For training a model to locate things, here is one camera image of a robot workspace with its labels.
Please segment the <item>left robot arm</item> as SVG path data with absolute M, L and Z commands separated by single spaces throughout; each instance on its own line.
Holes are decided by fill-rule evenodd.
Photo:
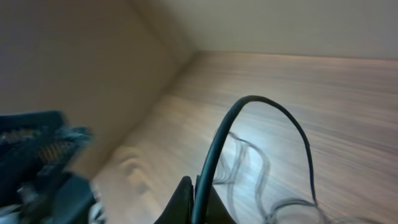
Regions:
M 105 224 L 90 181 L 67 170 L 92 141 L 62 112 L 1 116 L 1 223 Z

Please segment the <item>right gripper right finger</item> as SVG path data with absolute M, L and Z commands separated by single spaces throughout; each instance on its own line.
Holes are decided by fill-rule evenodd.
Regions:
M 200 223 L 236 224 L 213 185 L 210 189 L 206 213 L 200 218 Z

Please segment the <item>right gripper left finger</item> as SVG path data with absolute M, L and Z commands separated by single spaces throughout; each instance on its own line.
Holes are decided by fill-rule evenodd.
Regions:
M 192 179 L 189 176 L 182 177 L 164 211 L 154 224 L 190 224 L 193 193 Z

